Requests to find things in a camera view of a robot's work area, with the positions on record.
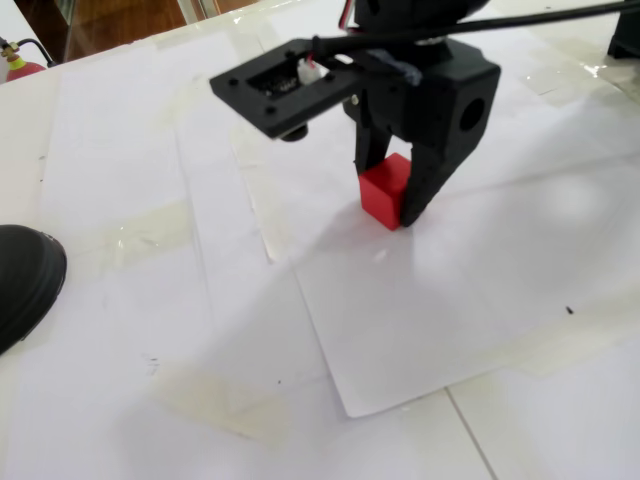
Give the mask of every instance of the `black object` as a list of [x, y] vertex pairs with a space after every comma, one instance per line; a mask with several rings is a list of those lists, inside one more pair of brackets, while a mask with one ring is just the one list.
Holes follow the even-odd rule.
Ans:
[[[640, 0], [632, 0], [457, 23], [488, 0], [355, 2], [357, 34], [293, 40], [211, 79], [211, 88], [267, 136], [287, 141], [303, 138], [309, 120], [344, 102], [357, 123], [358, 174], [384, 160], [392, 135], [411, 142], [404, 226], [477, 147], [500, 77], [480, 50], [444, 37], [640, 10]], [[353, 62], [335, 57], [341, 53]], [[310, 57], [329, 73], [303, 85], [298, 65]]]
[[0, 226], [0, 354], [44, 318], [66, 271], [67, 257], [57, 240], [19, 225]]
[[640, 13], [620, 17], [609, 45], [609, 55], [613, 58], [640, 58]]
[[36, 47], [38, 47], [38, 50], [40, 50], [40, 53], [42, 53], [42, 56], [47, 61], [47, 68], [55, 67], [57, 65], [57, 63], [53, 61], [51, 56], [49, 56], [47, 51], [40, 44], [40, 42], [38, 42], [37, 40], [34, 40], [33, 38], [25, 38], [24, 40], [20, 40], [18, 42], [18, 46], [22, 47], [23, 45], [26, 45], [27, 43], [33, 43]]

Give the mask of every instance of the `screw hole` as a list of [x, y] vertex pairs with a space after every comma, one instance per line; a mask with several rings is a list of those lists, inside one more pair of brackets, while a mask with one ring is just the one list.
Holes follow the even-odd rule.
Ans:
[[484, 100], [476, 98], [467, 108], [464, 109], [462, 118], [460, 119], [460, 128], [468, 132], [475, 127], [484, 115]]

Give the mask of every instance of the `red wire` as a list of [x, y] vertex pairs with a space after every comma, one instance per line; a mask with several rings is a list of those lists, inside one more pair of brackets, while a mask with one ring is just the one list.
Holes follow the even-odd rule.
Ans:
[[342, 15], [340, 15], [340, 21], [338, 22], [338, 27], [340, 28], [340, 30], [345, 30], [345, 25], [347, 24], [347, 20], [348, 20], [348, 15], [349, 12], [351, 11], [351, 2], [353, 2], [353, 0], [346, 0], [345, 4], [344, 4], [344, 9], [342, 10]]

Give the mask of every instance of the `black rubber foot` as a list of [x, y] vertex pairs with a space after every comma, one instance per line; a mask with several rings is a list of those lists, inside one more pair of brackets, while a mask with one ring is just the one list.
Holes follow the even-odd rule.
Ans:
[[640, 58], [640, 51], [636, 49], [630, 49], [620, 44], [615, 38], [611, 40], [609, 45], [609, 51], [607, 54], [615, 59], [621, 58]]
[[19, 225], [0, 226], [0, 355], [45, 317], [66, 273], [57, 240]]

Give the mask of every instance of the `hole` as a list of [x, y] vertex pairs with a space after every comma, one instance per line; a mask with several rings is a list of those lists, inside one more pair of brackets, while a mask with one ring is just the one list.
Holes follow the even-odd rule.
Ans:
[[369, 4], [371, 15], [375, 17], [380, 11], [380, 3], [378, 2], [378, 0], [367, 0], [367, 3]]
[[484, 100], [476, 98], [464, 110], [460, 119], [460, 128], [468, 132], [482, 120], [482, 115], [484, 115]]

